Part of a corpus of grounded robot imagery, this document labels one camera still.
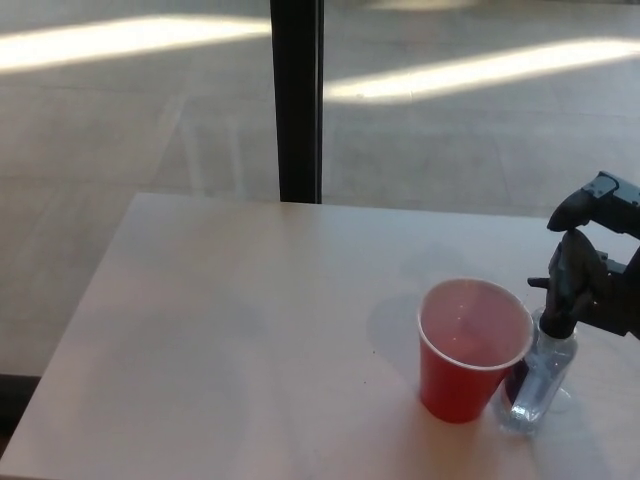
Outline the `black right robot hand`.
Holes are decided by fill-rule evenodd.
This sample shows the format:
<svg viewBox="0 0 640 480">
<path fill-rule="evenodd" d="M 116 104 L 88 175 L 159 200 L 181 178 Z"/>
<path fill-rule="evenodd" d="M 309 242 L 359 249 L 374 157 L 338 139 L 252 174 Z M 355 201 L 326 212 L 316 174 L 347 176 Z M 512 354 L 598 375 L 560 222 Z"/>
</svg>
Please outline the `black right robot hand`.
<svg viewBox="0 0 640 480">
<path fill-rule="evenodd" d="M 556 207 L 547 229 L 563 234 L 549 262 L 549 276 L 530 278 L 546 290 L 542 325 L 556 338 L 577 323 L 619 336 L 639 336 L 639 254 L 628 263 L 598 251 L 582 226 L 595 222 L 616 234 L 639 237 L 639 188 L 601 171 Z"/>
</svg>

